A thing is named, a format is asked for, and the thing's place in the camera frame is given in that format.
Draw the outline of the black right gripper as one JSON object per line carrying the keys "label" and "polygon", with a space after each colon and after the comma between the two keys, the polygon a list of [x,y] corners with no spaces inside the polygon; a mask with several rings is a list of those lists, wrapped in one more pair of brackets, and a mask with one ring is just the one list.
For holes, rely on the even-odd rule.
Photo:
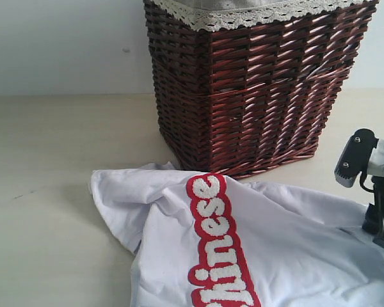
{"label": "black right gripper", "polygon": [[348,139],[334,174],[336,181],[347,188],[359,179],[360,187],[374,195],[362,229],[384,249],[384,139],[377,138],[370,129],[357,130]]}

